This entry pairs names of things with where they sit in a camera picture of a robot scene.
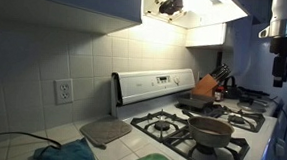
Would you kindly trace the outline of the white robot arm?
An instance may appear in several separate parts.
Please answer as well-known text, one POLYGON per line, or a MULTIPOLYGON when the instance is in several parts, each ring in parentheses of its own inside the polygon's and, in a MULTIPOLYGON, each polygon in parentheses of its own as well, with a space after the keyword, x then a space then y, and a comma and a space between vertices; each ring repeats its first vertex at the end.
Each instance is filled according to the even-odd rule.
POLYGON ((274 87, 282 87, 287 81, 287 0, 273 0, 270 24, 259 38, 271 38, 270 52, 275 55, 272 67, 274 87))

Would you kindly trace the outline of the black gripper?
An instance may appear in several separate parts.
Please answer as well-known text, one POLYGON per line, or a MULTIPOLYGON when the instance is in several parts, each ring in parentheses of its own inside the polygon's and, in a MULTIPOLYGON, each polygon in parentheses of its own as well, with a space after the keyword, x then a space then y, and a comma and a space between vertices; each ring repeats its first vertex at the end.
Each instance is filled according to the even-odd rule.
POLYGON ((282 87, 287 81, 287 37, 276 37, 271 40, 270 52, 275 55, 272 67, 274 87, 282 87))

